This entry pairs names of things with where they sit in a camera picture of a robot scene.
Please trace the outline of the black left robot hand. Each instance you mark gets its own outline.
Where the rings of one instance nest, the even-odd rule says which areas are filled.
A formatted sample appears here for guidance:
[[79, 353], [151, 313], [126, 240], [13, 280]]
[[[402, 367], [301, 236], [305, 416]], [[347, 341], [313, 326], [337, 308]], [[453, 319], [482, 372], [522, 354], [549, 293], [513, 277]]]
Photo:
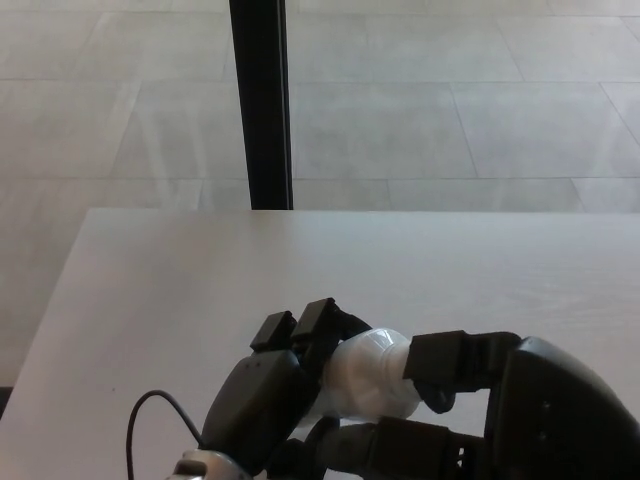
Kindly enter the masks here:
[[199, 446], [261, 473], [315, 403], [325, 364], [337, 346], [371, 326], [331, 297], [266, 317], [252, 354], [233, 368], [204, 421]]

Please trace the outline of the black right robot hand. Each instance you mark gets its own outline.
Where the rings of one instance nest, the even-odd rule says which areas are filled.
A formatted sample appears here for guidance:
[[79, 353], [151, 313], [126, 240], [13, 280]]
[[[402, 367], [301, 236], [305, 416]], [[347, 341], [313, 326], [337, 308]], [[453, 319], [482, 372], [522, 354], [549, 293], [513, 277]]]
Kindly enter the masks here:
[[438, 413], [489, 391], [484, 433], [385, 417], [327, 434], [316, 457], [365, 479], [635, 479], [639, 423], [574, 357], [537, 337], [412, 339], [403, 375]]

